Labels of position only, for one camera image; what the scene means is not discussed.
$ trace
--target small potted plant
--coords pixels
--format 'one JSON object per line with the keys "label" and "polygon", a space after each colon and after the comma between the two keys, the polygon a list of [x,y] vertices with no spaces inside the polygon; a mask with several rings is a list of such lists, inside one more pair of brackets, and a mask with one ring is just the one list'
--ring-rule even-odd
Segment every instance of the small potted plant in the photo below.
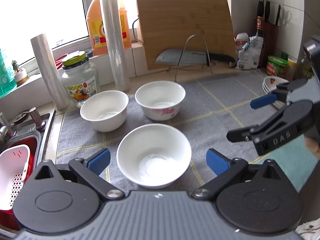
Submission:
{"label": "small potted plant", "polygon": [[19,65],[15,60],[12,61],[12,67],[13,67],[13,70],[15,71],[14,79],[17,83],[17,86],[22,85],[24,82],[26,82],[29,79],[26,69],[25,68],[19,69]]}

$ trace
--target faucet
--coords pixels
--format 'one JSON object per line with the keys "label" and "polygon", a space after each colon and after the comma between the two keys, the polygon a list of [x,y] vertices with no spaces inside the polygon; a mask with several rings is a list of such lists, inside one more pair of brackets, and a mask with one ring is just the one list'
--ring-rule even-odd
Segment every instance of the faucet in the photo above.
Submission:
{"label": "faucet", "polygon": [[17,134],[17,131],[11,127],[8,120],[0,112],[0,142],[3,142],[5,138],[8,140]]}

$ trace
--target knife block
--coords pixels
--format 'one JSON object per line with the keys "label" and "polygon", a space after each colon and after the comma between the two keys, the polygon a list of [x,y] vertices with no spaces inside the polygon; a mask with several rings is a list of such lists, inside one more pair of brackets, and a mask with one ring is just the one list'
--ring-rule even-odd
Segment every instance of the knife block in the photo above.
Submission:
{"label": "knife block", "polygon": [[278,39],[279,27],[277,25],[264,22],[263,23],[263,36],[265,39],[265,47],[262,59],[262,67],[267,67],[268,56],[275,54],[276,44]]}

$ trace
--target human hand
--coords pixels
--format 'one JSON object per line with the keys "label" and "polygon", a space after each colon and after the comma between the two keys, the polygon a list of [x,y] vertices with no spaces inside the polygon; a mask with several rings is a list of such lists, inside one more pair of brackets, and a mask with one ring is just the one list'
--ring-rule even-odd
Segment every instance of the human hand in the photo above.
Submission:
{"label": "human hand", "polygon": [[320,148],[317,141],[304,137],[304,145],[317,159],[320,160]]}

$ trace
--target succulent plant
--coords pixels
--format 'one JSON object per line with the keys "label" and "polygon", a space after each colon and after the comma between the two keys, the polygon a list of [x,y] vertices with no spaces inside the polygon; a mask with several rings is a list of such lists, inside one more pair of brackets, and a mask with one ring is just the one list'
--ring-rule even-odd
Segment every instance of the succulent plant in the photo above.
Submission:
{"label": "succulent plant", "polygon": [[19,72],[19,65],[17,64],[17,61],[13,60],[11,64],[12,64],[13,70],[16,73],[18,73]]}

